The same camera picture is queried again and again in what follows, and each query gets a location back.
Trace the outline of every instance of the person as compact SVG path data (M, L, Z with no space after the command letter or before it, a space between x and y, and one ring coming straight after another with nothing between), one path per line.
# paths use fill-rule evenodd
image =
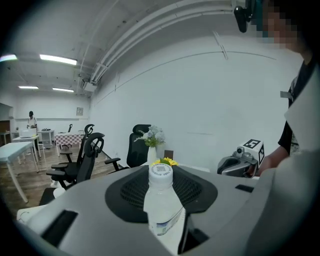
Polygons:
M34 112L30 111L29 112L29 119L28 119L28 128L37 128L37 119L34 117Z
M26 127L30 128L30 129L35 128L36 130L38 128L37 119L34 117L34 112L33 111L29 112L29 119L28 119L28 124L27 124ZM39 151L38 143L35 143L35 149L36 149L36 151Z
M299 53L303 58L300 71L297 77L293 79L288 91L290 94L288 106L290 108L291 104L307 84L317 62L301 30L299 30L297 25L294 25L295 23L292 19L288 18L290 15L285 13L285 16L284 13L280 11L279 4L280 2L278 0L263 1L262 25L263 30L267 31L268 37L273 37L276 44L283 45L287 49ZM264 158L258 170L258 176L267 169L276 168L282 160L299 151L299 144L287 122L285 122L278 144L279 147ZM253 173L253 168L251 168L248 173Z

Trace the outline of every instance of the fluorescent light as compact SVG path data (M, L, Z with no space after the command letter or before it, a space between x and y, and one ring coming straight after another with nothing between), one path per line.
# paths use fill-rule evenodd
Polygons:
M39 89L38 86L19 86L20 89Z
M71 58L62 58L62 57L43 55L43 54L40 54L40 58L41 60L45 60L45 61L63 62L71 65L77 65L77 60L71 59Z
M73 93L74 90L68 90L68 89L61 89L61 88L52 88L55 91L63 91L63 92L69 92L69 93Z
M14 54L4 55L0 57L0 62L17 60L17 56Z

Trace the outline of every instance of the robotic arm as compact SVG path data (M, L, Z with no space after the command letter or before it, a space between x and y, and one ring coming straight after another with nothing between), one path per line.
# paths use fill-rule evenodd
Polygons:
M218 164L217 174L250 178L247 171L251 165L254 166L256 175L257 170L265 159L264 142L257 139L250 139L240 144L231 156L224 157Z

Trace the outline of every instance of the black office chair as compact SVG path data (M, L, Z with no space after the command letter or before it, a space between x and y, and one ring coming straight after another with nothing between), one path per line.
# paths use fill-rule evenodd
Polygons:
M71 123L71 124L69 125L68 133L70 133L72 126L73 126L73 124ZM63 144L63 145L60 145L60 149L62 150L64 147L66 147L67 149L69 149L69 146L72 147L71 144Z
M121 171L128 168L133 168L144 164L148 158L148 150L149 147L146 146L145 141L143 139L139 139L136 142L135 139L142 136L142 133L139 131L143 131L147 133L149 131L150 124L137 124L133 127L132 132L129 137L129 150L128 155L126 157L126 163L130 167L124 167L119 169L117 161L121 160L120 158L113 158L104 161L107 164L113 164L115 171Z
M92 174L92 171L95 166L95 159L98 157L98 154L101 153L103 147L104 147L104 137L105 135L99 132L92 133L89 138L87 139L87 142L84 147L84 157L83 161L81 163L79 172L75 179L68 176L66 172L66 168L68 167L68 163L65 163L63 166L61 166L60 170L48 170L46 172L47 175L52 176L52 180L58 181L65 190L71 188L72 186L76 185L77 183L89 180ZM70 184L66 186L64 181L68 181ZM40 206L46 205L50 203L54 197L54 190L55 187L48 187L44 190L40 203Z
M79 150L76 162L72 162L72 160L70 158L70 155L73 154L71 151L69 151L69 150L68 151L62 151L62 152L60 152L60 155L66 155L66 157L67 157L69 162L60 162L58 164L53 164L53 165L51 165L51 168L55 169L55 170L60 170L61 169L61 165L68 164L67 168L65 168L65 172L68 174L69 177L71 177L72 179L75 179L77 177L77 175L78 175L81 163L82 163L82 161L84 159L83 151L84 151L84 146L85 146L85 143L86 143L86 139L92 134L94 126L95 126L94 124L88 124L84 128L84 132L85 133L84 133L84 136L83 136L83 138L81 140L80 150Z

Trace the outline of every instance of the checkered tablecloth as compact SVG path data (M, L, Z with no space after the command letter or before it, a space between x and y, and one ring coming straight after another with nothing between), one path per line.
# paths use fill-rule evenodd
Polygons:
M55 144L60 145L74 145L80 144L83 135L80 134L58 134L54 136Z

